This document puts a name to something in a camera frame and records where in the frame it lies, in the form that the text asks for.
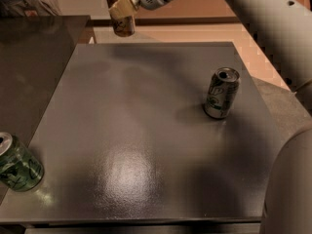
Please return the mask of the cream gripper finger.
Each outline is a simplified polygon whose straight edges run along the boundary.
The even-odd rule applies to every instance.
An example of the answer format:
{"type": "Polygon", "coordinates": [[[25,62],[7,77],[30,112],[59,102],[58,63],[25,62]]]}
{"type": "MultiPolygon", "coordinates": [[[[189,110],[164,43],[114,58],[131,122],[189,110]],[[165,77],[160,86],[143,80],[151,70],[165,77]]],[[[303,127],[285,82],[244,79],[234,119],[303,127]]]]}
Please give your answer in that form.
{"type": "Polygon", "coordinates": [[[138,11],[139,5],[139,0],[117,0],[109,8],[109,14],[115,20],[131,17],[138,11]]]}

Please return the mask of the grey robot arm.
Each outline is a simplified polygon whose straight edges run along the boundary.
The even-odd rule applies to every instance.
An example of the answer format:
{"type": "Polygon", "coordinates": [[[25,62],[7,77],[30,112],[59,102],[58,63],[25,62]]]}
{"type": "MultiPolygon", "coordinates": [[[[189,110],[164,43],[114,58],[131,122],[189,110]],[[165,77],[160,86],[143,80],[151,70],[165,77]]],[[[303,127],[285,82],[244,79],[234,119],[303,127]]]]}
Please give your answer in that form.
{"type": "MultiPolygon", "coordinates": [[[[157,10],[175,0],[117,0],[116,18],[157,10]]],[[[270,62],[265,81],[291,93],[306,112],[312,106],[312,12],[297,0],[223,0],[270,62]]],[[[259,234],[312,234],[312,126],[282,145],[271,169],[259,234]]]]}

